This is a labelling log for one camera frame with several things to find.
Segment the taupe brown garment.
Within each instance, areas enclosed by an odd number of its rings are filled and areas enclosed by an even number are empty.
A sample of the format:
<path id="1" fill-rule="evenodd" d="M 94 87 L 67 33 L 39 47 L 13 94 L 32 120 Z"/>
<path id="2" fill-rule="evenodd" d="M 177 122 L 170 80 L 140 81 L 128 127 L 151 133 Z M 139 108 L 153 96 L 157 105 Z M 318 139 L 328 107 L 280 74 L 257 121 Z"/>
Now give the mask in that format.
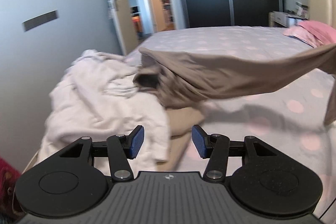
<path id="1" fill-rule="evenodd" d="M 180 109 L 205 100 L 276 92 L 314 69 L 335 74 L 335 45 L 272 61 L 140 48 L 133 82 L 157 96 L 163 107 Z"/>

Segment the beige folded garment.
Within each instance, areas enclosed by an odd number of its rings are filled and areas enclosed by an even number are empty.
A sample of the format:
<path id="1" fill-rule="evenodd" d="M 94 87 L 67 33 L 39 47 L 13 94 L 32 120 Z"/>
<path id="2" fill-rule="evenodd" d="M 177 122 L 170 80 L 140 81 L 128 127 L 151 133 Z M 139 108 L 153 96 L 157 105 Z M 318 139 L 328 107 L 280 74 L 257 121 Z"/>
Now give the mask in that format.
<path id="1" fill-rule="evenodd" d="M 171 172 L 176 169 L 190 143 L 193 125 L 201 124 L 205 119 L 201 105 L 166 109 L 166 114 L 170 127 L 170 147 L 167 161 L 157 163 L 159 172 Z"/>

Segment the white fluffy garment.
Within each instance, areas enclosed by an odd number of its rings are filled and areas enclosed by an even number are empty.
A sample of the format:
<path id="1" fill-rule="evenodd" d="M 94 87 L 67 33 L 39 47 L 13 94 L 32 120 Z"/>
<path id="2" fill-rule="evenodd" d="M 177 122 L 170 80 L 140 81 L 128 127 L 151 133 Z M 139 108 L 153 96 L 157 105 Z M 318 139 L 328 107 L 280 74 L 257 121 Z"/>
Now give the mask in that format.
<path id="1" fill-rule="evenodd" d="M 129 162 L 133 173 L 155 171 L 157 163 L 167 161 L 169 119 L 156 96 L 134 85 L 137 71 L 122 56 L 84 51 L 50 93 L 52 112 L 37 162 L 83 136 L 105 141 L 112 135 L 128 135 L 137 125 L 144 127 L 145 140 Z"/>

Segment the pink patterned cloth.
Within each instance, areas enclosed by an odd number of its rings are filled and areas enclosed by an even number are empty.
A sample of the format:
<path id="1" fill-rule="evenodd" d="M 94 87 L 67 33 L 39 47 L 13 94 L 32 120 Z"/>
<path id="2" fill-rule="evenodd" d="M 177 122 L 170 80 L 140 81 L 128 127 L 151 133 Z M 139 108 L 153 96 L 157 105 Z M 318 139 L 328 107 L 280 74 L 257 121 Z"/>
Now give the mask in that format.
<path id="1" fill-rule="evenodd" d="M 317 48 L 319 46 L 319 40 L 301 26 L 291 26 L 290 28 L 286 28 L 283 35 L 301 40 L 313 48 Z"/>

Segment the white bedside table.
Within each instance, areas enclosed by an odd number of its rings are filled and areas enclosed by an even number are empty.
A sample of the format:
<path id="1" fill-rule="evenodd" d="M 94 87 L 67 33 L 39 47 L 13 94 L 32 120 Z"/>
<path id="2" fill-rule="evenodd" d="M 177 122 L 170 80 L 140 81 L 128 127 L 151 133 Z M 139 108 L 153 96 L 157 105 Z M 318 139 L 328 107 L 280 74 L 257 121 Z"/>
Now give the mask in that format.
<path id="1" fill-rule="evenodd" d="M 272 11 L 269 13 L 269 26 L 270 27 L 284 27 L 290 28 L 291 26 L 298 25 L 299 22 L 306 20 L 306 18 L 296 14 L 288 14 L 280 11 Z"/>

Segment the pink pillow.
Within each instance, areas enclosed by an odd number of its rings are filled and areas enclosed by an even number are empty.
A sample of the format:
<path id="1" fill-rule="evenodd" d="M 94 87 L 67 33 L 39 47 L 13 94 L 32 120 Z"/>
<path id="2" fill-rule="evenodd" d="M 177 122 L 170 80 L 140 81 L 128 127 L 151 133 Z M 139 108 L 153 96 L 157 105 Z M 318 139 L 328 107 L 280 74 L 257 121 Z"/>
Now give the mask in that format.
<path id="1" fill-rule="evenodd" d="M 320 46 L 335 44 L 335 28 L 315 20 L 304 20 L 298 25 L 315 36 Z"/>

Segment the beige padded headboard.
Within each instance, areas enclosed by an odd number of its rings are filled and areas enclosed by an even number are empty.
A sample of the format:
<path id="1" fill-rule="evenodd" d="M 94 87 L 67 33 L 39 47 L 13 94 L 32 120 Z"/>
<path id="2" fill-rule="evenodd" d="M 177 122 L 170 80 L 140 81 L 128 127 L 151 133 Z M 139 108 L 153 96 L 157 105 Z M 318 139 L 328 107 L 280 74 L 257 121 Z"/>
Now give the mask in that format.
<path id="1" fill-rule="evenodd" d="M 308 0 L 308 8 L 310 20 L 335 28 L 336 0 Z"/>

